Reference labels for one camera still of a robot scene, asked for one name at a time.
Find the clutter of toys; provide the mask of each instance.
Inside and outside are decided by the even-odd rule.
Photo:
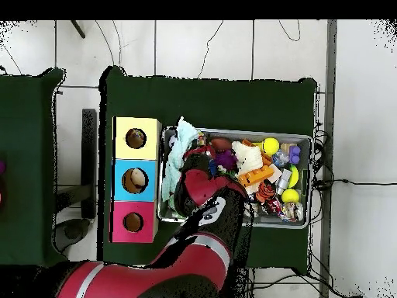
[[[244,186],[255,217],[261,208],[261,213],[277,215],[285,222],[303,220],[300,191],[294,189],[299,180],[296,167],[300,161],[299,145],[280,144],[273,137],[252,143],[247,139],[231,140],[211,135],[195,129],[182,118],[177,136],[169,141],[171,152],[162,185],[162,200],[169,201],[168,206],[176,217],[173,191],[180,178],[178,170],[187,156],[199,153],[209,157],[209,171],[213,176],[228,175]]]

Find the orange toy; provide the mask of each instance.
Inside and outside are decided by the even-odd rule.
[[[249,140],[243,140],[241,142],[242,145],[245,146],[251,146],[254,147],[255,145],[253,145]],[[271,157],[269,157],[267,154],[265,154],[262,150],[261,150],[261,154],[262,154],[262,162],[264,165],[271,165]]]
[[[255,169],[247,174],[239,176],[239,182],[242,186],[250,186],[260,181],[265,180],[266,178],[272,176],[274,173],[273,168],[270,168],[267,165],[264,165],[260,169]]]

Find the round hole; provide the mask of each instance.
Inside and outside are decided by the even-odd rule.
[[[124,217],[123,225],[129,232],[138,232],[142,230],[143,218],[138,213],[129,213]]]
[[[128,169],[122,177],[123,188],[129,193],[142,193],[148,182],[146,172],[140,168]]]
[[[127,131],[126,143],[131,148],[141,148],[146,143],[146,134],[138,128],[133,128]]]

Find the white cloth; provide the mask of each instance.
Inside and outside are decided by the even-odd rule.
[[[238,175],[263,167],[261,149],[258,146],[251,147],[240,142],[232,142],[232,148],[237,157]]]

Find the green table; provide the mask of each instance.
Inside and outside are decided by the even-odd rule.
[[[57,253],[52,101],[61,69],[39,77],[0,75],[0,177],[5,198],[0,209],[0,264],[51,266]]]
[[[112,118],[157,118],[163,126],[178,117],[196,127],[297,133],[312,136],[316,82],[219,81],[165,77],[134,78],[118,67],[101,77],[99,127],[100,169],[98,213],[109,214],[112,163]],[[109,215],[101,217],[98,259],[126,265],[147,264],[168,242],[177,224],[160,222],[153,244],[109,243]],[[306,273],[308,228],[287,230],[255,227],[248,267],[293,268]]]

